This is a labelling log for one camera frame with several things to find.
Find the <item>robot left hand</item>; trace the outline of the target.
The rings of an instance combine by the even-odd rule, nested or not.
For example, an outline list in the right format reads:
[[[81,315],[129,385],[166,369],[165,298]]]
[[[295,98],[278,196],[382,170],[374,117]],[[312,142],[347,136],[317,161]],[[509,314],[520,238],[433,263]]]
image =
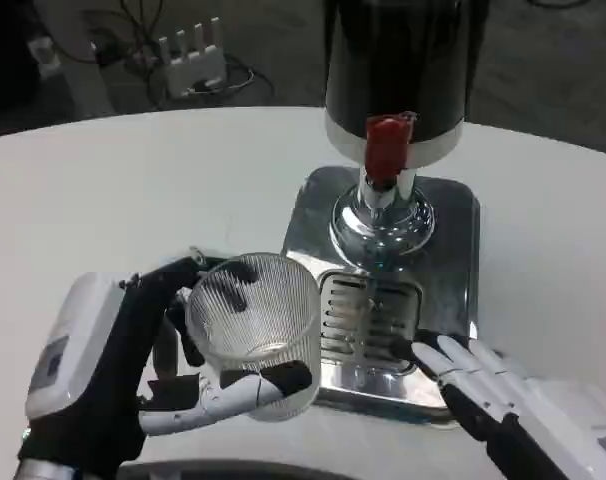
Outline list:
[[[72,284],[30,380],[19,479],[112,479],[146,439],[239,415],[278,422],[320,381],[316,282],[270,253],[191,249]]]

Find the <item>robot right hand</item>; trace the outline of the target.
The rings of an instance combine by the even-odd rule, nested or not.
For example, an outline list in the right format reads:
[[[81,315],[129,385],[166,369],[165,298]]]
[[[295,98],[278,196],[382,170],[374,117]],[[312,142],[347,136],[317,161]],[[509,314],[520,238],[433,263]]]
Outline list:
[[[526,374],[478,339],[396,337],[393,357],[435,381],[447,408],[507,479],[606,479],[606,395]]]

